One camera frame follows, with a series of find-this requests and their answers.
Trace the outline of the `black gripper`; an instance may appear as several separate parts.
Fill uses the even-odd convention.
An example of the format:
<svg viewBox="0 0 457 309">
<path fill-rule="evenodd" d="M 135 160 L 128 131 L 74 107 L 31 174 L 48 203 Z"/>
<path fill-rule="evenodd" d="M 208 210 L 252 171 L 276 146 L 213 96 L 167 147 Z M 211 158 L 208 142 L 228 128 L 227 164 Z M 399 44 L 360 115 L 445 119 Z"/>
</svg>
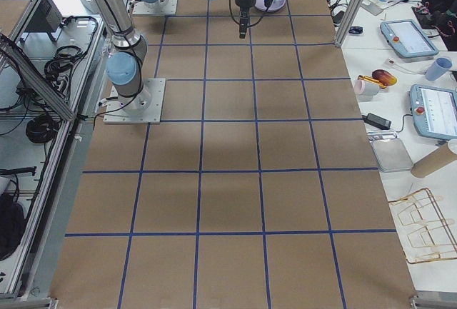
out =
<svg viewBox="0 0 457 309">
<path fill-rule="evenodd" d="M 235 0 L 235 3 L 240 8 L 238 34 L 240 39 L 244 39 L 249 26 L 249 10 L 255 6 L 256 0 Z"/>
</svg>

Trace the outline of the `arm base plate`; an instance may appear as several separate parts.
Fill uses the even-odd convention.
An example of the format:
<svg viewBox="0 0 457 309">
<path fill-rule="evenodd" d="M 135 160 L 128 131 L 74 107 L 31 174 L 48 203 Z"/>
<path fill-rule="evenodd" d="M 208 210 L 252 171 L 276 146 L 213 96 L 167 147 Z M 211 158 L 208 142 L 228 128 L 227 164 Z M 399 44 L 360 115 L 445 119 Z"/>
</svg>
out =
<svg viewBox="0 0 457 309">
<path fill-rule="evenodd" d="M 114 86 L 111 87 L 110 96 L 116 97 L 109 101 L 108 111 L 104 115 L 107 124 L 136 124 L 161 122 L 161 112 L 164 102 L 166 79 L 148 78 L 143 81 L 143 89 L 130 103 L 130 99 L 119 97 Z"/>
<path fill-rule="evenodd" d="M 131 13 L 134 16 L 173 16 L 178 0 L 133 0 Z"/>
</svg>

